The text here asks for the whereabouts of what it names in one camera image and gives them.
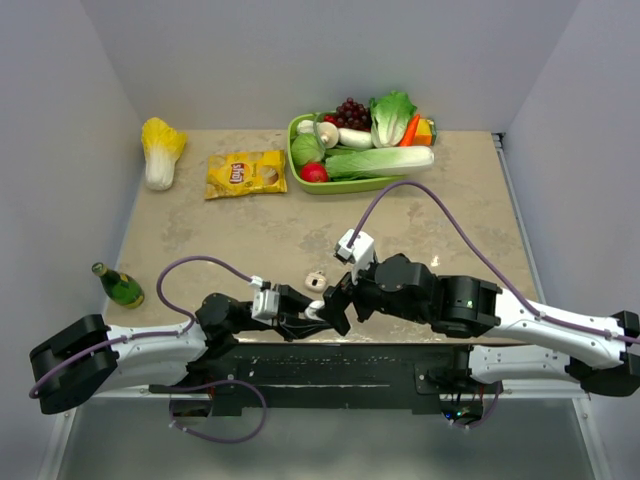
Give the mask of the white earbud charging case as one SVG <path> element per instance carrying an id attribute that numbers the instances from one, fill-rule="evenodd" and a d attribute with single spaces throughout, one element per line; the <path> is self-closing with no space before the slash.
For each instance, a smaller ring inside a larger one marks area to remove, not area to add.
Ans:
<path id="1" fill-rule="evenodd" d="M 321 322 L 323 318 L 320 316 L 325 304 L 323 300 L 312 301 L 304 310 L 304 317 L 309 321 Z"/>

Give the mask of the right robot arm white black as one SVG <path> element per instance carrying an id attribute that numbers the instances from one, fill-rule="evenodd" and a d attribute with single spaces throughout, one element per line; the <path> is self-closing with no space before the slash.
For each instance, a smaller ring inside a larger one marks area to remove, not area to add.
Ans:
<path id="1" fill-rule="evenodd" d="M 639 388 L 639 357 L 630 351 L 639 318 L 632 312 L 598 317 L 521 300 L 478 278 L 437 276 L 403 254 L 345 274 L 324 292 L 316 310 L 346 335 L 348 307 L 360 322 L 379 312 L 449 338 L 509 340 L 507 347 L 475 346 L 446 367 L 441 376 L 459 393 L 477 384 L 543 378 L 609 397 L 630 396 Z"/>

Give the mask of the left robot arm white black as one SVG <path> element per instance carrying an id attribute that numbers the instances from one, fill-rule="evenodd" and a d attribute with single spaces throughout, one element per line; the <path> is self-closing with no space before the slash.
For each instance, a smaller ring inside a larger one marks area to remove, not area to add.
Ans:
<path id="1" fill-rule="evenodd" d="M 128 387 L 177 385 L 196 392 L 207 380 L 199 359 L 225 354 L 246 331 L 273 330 L 292 341 L 328 330 L 322 308 L 322 302 L 280 285 L 256 291 L 250 301 L 213 293 L 194 319 L 164 327 L 108 325 L 100 314 L 87 315 L 30 352 L 35 384 L 29 396 L 43 414 L 53 415 Z"/>

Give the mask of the beige earbud case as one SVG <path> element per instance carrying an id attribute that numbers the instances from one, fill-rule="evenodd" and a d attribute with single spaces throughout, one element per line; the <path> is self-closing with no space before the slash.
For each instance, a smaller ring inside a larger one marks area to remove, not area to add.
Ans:
<path id="1" fill-rule="evenodd" d="M 306 276 L 304 285 L 309 291 L 322 293 L 327 287 L 327 279 L 322 271 L 311 272 Z"/>

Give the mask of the green plastic basket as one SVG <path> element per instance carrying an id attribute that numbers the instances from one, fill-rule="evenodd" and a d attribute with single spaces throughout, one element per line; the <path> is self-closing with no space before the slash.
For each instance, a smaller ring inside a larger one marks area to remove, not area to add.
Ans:
<path id="1" fill-rule="evenodd" d="M 292 156 L 289 152 L 291 143 L 296 135 L 297 126 L 303 120 L 315 120 L 318 113 L 303 114 L 293 118 L 288 126 L 287 133 L 287 146 L 285 147 L 287 163 L 289 170 L 291 171 L 292 178 L 298 183 L 300 188 L 306 193 L 312 195 L 334 195 L 334 194 L 351 194 L 381 190 L 387 185 L 396 181 L 402 180 L 403 176 L 395 177 L 377 177 L 369 179 L 359 180 L 347 180 L 347 181 L 330 181 L 324 183 L 311 183 L 303 180 L 296 169 Z"/>

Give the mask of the red apple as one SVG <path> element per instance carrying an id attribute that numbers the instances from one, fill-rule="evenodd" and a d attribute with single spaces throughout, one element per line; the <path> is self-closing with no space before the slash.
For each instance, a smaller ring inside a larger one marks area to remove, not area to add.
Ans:
<path id="1" fill-rule="evenodd" d="M 300 178 L 309 183 L 326 183 L 330 181 L 330 177 L 320 162 L 310 162 L 301 168 L 299 172 Z"/>

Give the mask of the long white green cabbage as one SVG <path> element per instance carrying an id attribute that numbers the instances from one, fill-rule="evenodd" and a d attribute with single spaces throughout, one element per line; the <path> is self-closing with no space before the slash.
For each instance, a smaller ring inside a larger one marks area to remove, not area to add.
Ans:
<path id="1" fill-rule="evenodd" d="M 374 148 L 330 156 L 325 169 L 331 179 L 359 180 L 419 173 L 434 162 L 435 155 L 426 146 Z"/>

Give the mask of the yellow Lays chips bag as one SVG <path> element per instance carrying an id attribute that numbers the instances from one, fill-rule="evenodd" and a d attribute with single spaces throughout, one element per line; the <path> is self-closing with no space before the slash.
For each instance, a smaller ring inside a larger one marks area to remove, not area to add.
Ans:
<path id="1" fill-rule="evenodd" d="M 282 150 L 235 152 L 208 158 L 206 200 L 286 192 Z"/>

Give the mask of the white daikon radish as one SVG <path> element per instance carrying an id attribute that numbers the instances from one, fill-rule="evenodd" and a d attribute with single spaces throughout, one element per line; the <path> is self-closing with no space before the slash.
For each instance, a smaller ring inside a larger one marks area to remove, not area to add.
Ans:
<path id="1" fill-rule="evenodd" d="M 369 132 L 349 128 L 339 128 L 339 143 L 345 147 L 367 150 L 374 147 L 372 136 Z"/>

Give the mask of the orange carrot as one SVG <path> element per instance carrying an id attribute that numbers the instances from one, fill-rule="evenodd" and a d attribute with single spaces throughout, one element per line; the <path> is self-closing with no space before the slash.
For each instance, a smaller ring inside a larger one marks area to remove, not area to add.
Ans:
<path id="1" fill-rule="evenodd" d="M 413 142 L 414 142 L 414 138 L 416 135 L 416 131 L 418 129 L 419 123 L 420 123 L 420 115 L 416 114 L 408 123 L 405 134 L 402 138 L 402 140 L 399 142 L 398 146 L 399 147 L 408 147 L 408 146 L 412 146 Z"/>

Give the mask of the green champagne bottle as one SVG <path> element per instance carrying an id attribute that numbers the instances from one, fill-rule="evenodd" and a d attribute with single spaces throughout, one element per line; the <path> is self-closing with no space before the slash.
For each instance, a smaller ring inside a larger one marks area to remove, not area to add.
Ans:
<path id="1" fill-rule="evenodd" d="M 115 304 L 134 309 L 144 302 L 144 291 L 133 277 L 112 270 L 102 262 L 94 263 L 91 271 L 100 280 L 104 292 Z"/>

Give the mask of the orange pumpkin slice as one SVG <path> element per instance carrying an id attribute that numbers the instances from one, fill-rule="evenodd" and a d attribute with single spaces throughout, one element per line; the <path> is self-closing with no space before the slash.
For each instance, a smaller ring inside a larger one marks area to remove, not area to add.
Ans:
<path id="1" fill-rule="evenodd" d="M 414 146 L 431 147 L 435 144 L 436 139 L 437 129 L 435 122 L 430 118 L 421 117 L 418 121 L 412 144 Z"/>

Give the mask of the green leafy lettuce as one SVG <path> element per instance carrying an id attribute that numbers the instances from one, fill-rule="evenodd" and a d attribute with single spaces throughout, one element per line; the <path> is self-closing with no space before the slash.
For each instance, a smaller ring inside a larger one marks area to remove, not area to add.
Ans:
<path id="1" fill-rule="evenodd" d="M 369 101 L 371 136 L 376 148 L 397 146 L 417 112 L 406 92 L 391 91 Z"/>

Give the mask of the yellow napa cabbage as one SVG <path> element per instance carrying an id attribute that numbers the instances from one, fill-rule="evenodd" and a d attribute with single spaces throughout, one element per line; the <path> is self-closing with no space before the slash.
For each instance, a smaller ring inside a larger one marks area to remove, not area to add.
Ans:
<path id="1" fill-rule="evenodd" d="M 176 164 L 187 141 L 186 132 L 174 129 L 158 117 L 144 123 L 141 143 L 145 158 L 145 184 L 150 190 L 165 191 L 173 185 Z"/>

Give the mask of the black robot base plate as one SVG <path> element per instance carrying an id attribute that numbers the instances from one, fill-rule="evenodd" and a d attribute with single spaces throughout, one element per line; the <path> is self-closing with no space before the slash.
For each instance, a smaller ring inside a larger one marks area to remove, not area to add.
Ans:
<path id="1" fill-rule="evenodd" d="M 154 394 L 210 394 L 212 414 L 244 408 L 409 410 L 480 417 L 498 383 L 472 379 L 465 344 L 238 343 L 205 353 Z"/>

